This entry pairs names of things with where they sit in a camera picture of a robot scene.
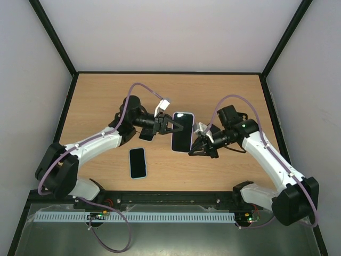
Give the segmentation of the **phone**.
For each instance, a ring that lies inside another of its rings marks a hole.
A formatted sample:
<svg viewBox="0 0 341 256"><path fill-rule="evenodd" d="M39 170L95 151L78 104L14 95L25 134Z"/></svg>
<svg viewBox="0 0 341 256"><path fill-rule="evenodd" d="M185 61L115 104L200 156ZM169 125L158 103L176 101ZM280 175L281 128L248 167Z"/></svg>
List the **phone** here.
<svg viewBox="0 0 341 256"><path fill-rule="evenodd" d="M139 139L152 141L154 138L153 129L143 128L140 132Z"/></svg>
<svg viewBox="0 0 341 256"><path fill-rule="evenodd" d="M147 163L143 148L135 148L129 151L129 169L132 179L142 179L147 176Z"/></svg>
<svg viewBox="0 0 341 256"><path fill-rule="evenodd" d="M182 131L172 134L171 150L174 152L188 153L191 150L194 114L175 112L173 120L183 126Z"/></svg>

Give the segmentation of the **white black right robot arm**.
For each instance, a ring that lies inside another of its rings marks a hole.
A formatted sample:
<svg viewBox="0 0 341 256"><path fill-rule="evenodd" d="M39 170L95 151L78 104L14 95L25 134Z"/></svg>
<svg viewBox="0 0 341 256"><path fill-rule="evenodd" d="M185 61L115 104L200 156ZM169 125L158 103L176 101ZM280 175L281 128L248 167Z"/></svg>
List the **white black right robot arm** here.
<svg viewBox="0 0 341 256"><path fill-rule="evenodd" d="M234 187L233 205L244 209L255 204L273 212L277 220L289 226L312 216L317 221L319 184L313 177L306 178L288 163L272 146L257 122L239 113L233 105L216 112L224 129L212 132L211 124L195 123L197 138L190 156L218 158L218 150L231 144L251 154L275 185L275 190L247 181Z"/></svg>

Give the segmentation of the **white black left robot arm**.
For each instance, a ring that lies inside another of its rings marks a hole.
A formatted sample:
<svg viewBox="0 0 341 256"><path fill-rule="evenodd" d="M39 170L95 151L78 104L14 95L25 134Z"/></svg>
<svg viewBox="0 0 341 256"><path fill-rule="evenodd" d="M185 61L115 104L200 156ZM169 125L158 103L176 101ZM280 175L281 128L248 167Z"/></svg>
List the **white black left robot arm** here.
<svg viewBox="0 0 341 256"><path fill-rule="evenodd" d="M98 155L129 142L136 135L137 127L150 135L182 131L183 125L165 112L169 104L167 99L161 99L155 112L149 113L140 98L131 95L124 99L113 121L102 131L75 143L49 145L35 172L39 182L38 194L51 194L56 199L66 196L88 201L95 199L101 186L92 179L79 178L78 170Z"/></svg>

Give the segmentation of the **phone in dark case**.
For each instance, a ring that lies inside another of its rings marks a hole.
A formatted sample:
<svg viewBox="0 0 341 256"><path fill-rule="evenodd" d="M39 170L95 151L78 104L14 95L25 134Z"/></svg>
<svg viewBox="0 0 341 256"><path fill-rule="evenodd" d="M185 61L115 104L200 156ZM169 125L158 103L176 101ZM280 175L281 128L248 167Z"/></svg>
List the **phone in dark case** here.
<svg viewBox="0 0 341 256"><path fill-rule="evenodd" d="M153 129L143 128L140 132L139 139L152 141L154 138Z"/></svg>

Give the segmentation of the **phone in light blue case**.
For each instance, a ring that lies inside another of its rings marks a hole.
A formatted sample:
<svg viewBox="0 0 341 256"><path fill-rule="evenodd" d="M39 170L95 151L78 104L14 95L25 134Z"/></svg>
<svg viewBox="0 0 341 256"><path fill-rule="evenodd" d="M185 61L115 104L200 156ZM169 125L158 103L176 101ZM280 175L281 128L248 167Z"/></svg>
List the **phone in light blue case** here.
<svg viewBox="0 0 341 256"><path fill-rule="evenodd" d="M142 179L147 176L147 163L143 148L135 148L129 151L129 169L132 179Z"/></svg>

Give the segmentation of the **metal tray sheet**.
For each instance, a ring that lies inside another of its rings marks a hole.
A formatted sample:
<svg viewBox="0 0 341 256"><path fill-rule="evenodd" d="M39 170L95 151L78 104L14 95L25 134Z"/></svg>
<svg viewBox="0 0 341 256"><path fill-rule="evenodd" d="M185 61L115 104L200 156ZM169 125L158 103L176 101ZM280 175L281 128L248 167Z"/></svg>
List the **metal tray sheet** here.
<svg viewBox="0 0 341 256"><path fill-rule="evenodd" d="M234 223L34 222L38 212L85 212L69 204L33 205L16 255L319 255L313 231L288 227L268 211L248 229ZM147 206L127 212L228 213L201 206Z"/></svg>

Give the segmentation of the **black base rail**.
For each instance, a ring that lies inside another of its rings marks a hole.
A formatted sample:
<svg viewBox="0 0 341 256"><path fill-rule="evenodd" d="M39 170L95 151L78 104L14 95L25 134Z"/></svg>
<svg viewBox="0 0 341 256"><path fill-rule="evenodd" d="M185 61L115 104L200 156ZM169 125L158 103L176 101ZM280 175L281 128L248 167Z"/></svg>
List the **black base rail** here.
<svg viewBox="0 0 341 256"><path fill-rule="evenodd" d="M101 191L92 203L123 210L132 205L199 205L217 210L251 211L260 206L242 202L232 191Z"/></svg>

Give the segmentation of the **black enclosure frame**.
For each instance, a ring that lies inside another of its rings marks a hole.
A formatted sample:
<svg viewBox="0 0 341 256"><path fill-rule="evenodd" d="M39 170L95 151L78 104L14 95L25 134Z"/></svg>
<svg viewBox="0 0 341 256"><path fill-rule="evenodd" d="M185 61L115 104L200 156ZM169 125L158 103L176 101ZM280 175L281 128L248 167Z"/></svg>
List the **black enclosure frame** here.
<svg viewBox="0 0 341 256"><path fill-rule="evenodd" d="M55 29L53 28L53 25L51 24L43 6L41 5L40 1L30 1L30 5L32 6L33 10L35 11L38 19L40 20L41 24L43 25L45 31L47 32L48 36L50 37L52 43L54 44L54 47L58 51L60 57L62 58L66 68L69 70L72 80L69 86L69 91L66 96L66 101L63 106L62 114L59 119L58 127L54 136L54 140L57 140L60 138L61 130L64 126L67 112L69 110L69 106L71 103L71 99L76 87L76 82L78 79L79 74L81 74L80 71L77 71L72 64L64 46L62 45L62 42L60 41ZM288 27L286 28L285 32L283 33L279 43L277 44L274 52L272 53L269 61L267 62L264 70L261 73L257 73L257 75L260 78L261 86L263 90L263 94L265 96L265 101L267 104L267 108L270 114L272 126L274 128L275 137L277 139L277 142L279 143L280 152L282 155L289 160L289 155L287 151L286 144L284 142L284 137L282 134L282 129L280 128L279 119L277 117L277 114L275 113L275 107L273 100L270 96L269 87L266 81L267 76L269 75L270 71L274 67L275 63L277 62L279 56L281 55L282 51L285 49L287 43L289 42L292 34L296 30L297 26L299 25L300 21L304 17L306 11L312 4L312 1L301 1L299 7L297 8L293 18L291 19ZM172 74L172 75L252 75L251 72L214 72L214 71L142 71L141 74ZM26 217L28 216L28 207L31 205L30 200L36 199L37 196L33 194L31 191L29 193L29 197L27 199L27 202L25 204L25 207L23 208L22 215L20 217L17 229L14 233L14 237L11 243L11 246L9 248L8 255L15 255L16 250L19 245L19 238L22 235L22 231L24 228L24 221L26 221Z"/></svg>

